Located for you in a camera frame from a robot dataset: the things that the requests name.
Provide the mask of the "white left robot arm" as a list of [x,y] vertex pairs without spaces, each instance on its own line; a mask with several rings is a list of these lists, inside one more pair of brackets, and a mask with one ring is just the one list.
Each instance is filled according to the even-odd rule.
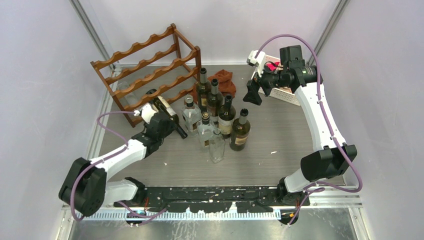
[[77,158],[71,165],[58,197],[70,206],[76,221],[95,214],[103,205],[118,203],[141,206],[147,197],[145,185],[133,177],[110,181],[129,165],[157,151],[176,124],[163,112],[149,113],[144,130],[124,141],[124,145],[102,156]]

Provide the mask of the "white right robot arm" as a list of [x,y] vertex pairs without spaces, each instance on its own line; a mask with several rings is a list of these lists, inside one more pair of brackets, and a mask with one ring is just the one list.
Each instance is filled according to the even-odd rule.
[[289,88],[305,114],[312,136],[313,153],[303,157],[300,168],[283,177],[277,186],[279,202],[288,206],[311,184],[344,174],[358,152],[355,145],[347,144],[337,129],[325,98],[319,68],[305,64],[300,45],[280,49],[280,66],[259,50],[251,51],[246,62],[255,71],[246,84],[247,94],[243,101],[259,106],[262,103],[259,91],[269,96],[273,89]]

